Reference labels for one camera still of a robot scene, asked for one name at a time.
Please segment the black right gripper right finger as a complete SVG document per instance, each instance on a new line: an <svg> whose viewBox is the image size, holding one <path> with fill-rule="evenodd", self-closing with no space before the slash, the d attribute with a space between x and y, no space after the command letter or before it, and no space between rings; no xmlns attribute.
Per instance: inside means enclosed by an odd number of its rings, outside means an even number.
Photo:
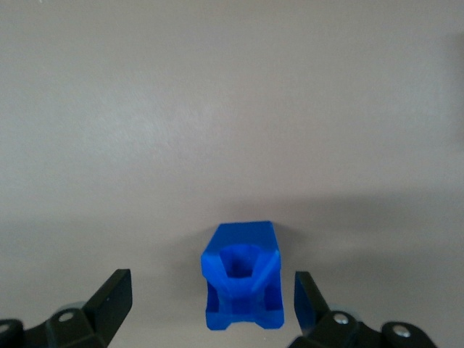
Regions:
<svg viewBox="0 0 464 348"><path fill-rule="evenodd" d="M343 310L332 310L307 271L294 276L294 311L302 331L290 347L435 347L427 333L406 322L373 330Z"/></svg>

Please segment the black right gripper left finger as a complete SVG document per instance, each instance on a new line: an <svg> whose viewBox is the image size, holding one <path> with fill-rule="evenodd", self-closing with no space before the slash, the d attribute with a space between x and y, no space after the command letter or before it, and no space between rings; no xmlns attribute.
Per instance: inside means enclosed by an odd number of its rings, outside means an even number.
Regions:
<svg viewBox="0 0 464 348"><path fill-rule="evenodd" d="M133 305L131 271L117 269L82 307L60 310L25 329L1 320L2 347L108 347Z"/></svg>

